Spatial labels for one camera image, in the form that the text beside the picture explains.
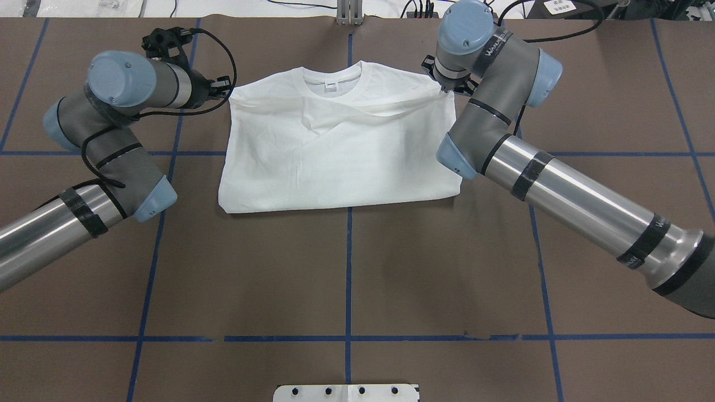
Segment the folded t-shirt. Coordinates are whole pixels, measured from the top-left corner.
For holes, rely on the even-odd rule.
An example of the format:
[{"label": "folded t-shirt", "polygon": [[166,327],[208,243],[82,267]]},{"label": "folded t-shirt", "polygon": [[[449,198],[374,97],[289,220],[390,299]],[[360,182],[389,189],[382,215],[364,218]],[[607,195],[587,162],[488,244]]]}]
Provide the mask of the folded t-shirt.
[{"label": "folded t-shirt", "polygon": [[435,153],[454,95],[422,74],[358,62],[296,68],[233,91],[219,188],[228,213],[434,200],[461,178]]}]

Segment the black wire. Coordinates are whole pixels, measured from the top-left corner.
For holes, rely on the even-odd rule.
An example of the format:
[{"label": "black wire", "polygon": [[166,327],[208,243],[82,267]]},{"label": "black wire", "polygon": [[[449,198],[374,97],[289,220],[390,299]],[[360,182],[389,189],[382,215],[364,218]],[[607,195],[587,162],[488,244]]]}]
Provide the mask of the black wire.
[{"label": "black wire", "polygon": [[162,110],[154,110],[153,112],[147,112],[147,113],[140,113],[136,116],[134,116],[137,119],[141,119],[146,116],[198,116],[200,114],[206,114],[208,112],[213,112],[214,110],[220,108],[221,106],[224,105],[224,103],[228,102],[228,98],[231,96],[231,93],[233,93],[233,89],[236,87],[236,81],[238,80],[238,71],[236,70],[236,61],[233,59],[233,54],[231,54],[231,51],[226,47],[226,45],[217,37],[214,36],[211,32],[208,32],[204,29],[198,28],[192,28],[190,31],[194,34],[204,34],[207,35],[209,38],[213,39],[218,43],[224,51],[226,51],[226,54],[228,55],[228,58],[231,60],[231,67],[233,68],[233,82],[231,82],[231,90],[228,91],[228,94],[226,94],[226,97],[224,99],[221,99],[221,102],[218,104],[205,109],[205,110],[200,110],[198,112],[164,112]]},{"label": "black wire", "polygon": [[521,107],[521,111],[519,112],[519,117],[516,118],[516,123],[514,123],[514,135],[517,135],[519,133],[519,124],[521,123],[521,117],[523,117],[525,109],[526,109],[526,104],[524,104]]},{"label": "black wire", "polygon": [[403,13],[400,14],[400,18],[405,16],[405,12],[407,11],[407,7],[410,6],[410,3],[415,5],[415,14],[417,13],[417,3],[415,3],[415,0],[408,0],[407,4],[405,4],[405,8],[403,9]]},{"label": "black wire", "polygon": [[484,3],[485,6],[489,7],[489,11],[491,11],[492,15],[495,15],[496,13],[494,12],[494,9],[491,7],[492,3],[494,3],[496,0],[492,0],[487,3],[487,0],[482,0],[482,3]]},{"label": "black wire", "polygon": [[333,6],[325,6],[323,4],[309,4],[309,3],[290,3],[288,1],[276,1],[276,0],[267,0],[269,3],[273,4],[284,4],[286,6],[310,6],[310,7],[322,7],[324,9],[331,9],[331,10],[337,10],[337,7]]},{"label": "black wire", "polygon": [[103,175],[99,170],[97,170],[96,167],[94,167],[94,165],[89,161],[89,158],[87,157],[87,145],[89,145],[92,140],[96,139],[97,137],[101,137],[102,135],[112,131],[113,129],[116,129],[116,127],[109,126],[103,130],[95,132],[94,134],[84,139],[84,141],[82,141],[82,146],[79,148],[79,152],[82,156],[82,162],[84,162],[84,166],[87,166],[87,169],[89,169],[92,174],[97,176],[99,180],[116,188],[125,188],[127,186],[126,184],[120,182],[119,180],[110,179],[109,177]]},{"label": "black wire", "polygon": [[[501,15],[499,16],[499,19],[497,20],[496,24],[501,26],[501,23],[504,21],[504,16],[506,15],[507,12],[509,12],[509,10],[511,10],[514,7],[518,6],[519,4],[523,4],[527,1],[530,1],[530,0],[516,0],[512,4],[509,4],[504,9],[504,12],[501,13]],[[574,38],[576,36],[587,34],[591,31],[593,31],[594,29],[598,28],[598,26],[600,26],[601,23],[603,23],[604,19],[606,19],[606,16],[603,15],[603,10],[601,9],[601,7],[599,7],[598,4],[594,3],[592,0],[572,0],[572,1],[575,1],[576,3],[585,4],[586,6],[589,6],[592,9],[596,10],[596,12],[598,13],[598,21],[596,21],[596,23],[593,26],[590,26],[582,31],[574,32],[572,34],[563,35],[563,36],[552,36],[552,37],[540,38],[540,39],[524,39],[524,42],[539,43],[539,42],[560,41],[562,39]]]}]

